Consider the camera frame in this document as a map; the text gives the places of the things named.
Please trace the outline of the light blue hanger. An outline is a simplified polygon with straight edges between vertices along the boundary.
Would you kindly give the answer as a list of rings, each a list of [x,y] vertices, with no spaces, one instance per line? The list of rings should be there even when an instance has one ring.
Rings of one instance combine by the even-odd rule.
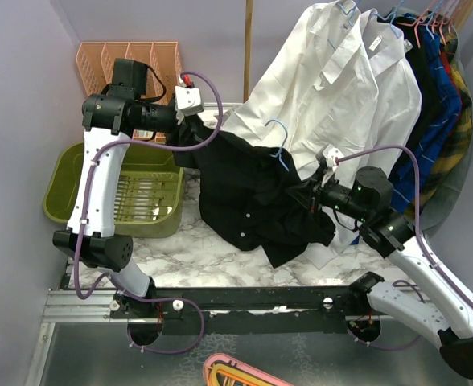
[[[283,154],[283,150],[284,150],[284,146],[286,144],[286,140],[288,138],[288,134],[289,134],[289,131],[288,129],[286,128],[286,126],[284,125],[283,122],[281,122],[280,120],[278,120],[277,118],[273,118],[273,119],[269,119],[266,123],[265,123],[265,126],[268,126],[272,123],[275,123],[275,124],[278,124],[280,125],[280,127],[282,128],[282,131],[284,133],[284,136],[283,136],[283,139],[282,139],[282,144],[278,147],[277,151],[275,153],[272,153],[270,155],[271,158],[274,158],[274,159],[277,159],[279,161],[279,163],[281,164],[281,166],[283,167],[283,169],[286,171],[286,172],[289,172],[290,171],[290,168],[288,167],[288,165],[286,164],[286,162],[283,160],[282,158],[282,154]]]

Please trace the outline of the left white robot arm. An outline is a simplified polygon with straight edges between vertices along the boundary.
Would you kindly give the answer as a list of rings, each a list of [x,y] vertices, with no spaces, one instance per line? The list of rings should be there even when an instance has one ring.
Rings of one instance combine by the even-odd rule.
[[[82,105],[84,157],[76,202],[64,230],[52,243],[78,265],[99,269],[129,299],[139,317],[154,313],[154,283],[132,259],[133,240],[115,232],[114,208],[125,154],[136,129],[170,133],[177,123],[173,105],[146,98],[147,77],[154,69],[145,63],[117,59],[109,84]]]

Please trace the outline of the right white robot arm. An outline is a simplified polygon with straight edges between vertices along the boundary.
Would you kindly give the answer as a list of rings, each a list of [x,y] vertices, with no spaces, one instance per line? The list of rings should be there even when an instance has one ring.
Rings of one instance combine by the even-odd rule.
[[[473,292],[468,289],[416,232],[413,223],[389,205],[393,186],[382,169],[358,170],[352,187],[345,187],[325,166],[304,181],[306,207],[323,208],[356,222],[364,242],[390,260],[429,298],[425,305],[367,274],[348,295],[357,314],[374,309],[403,322],[438,349],[445,363],[473,380]]]

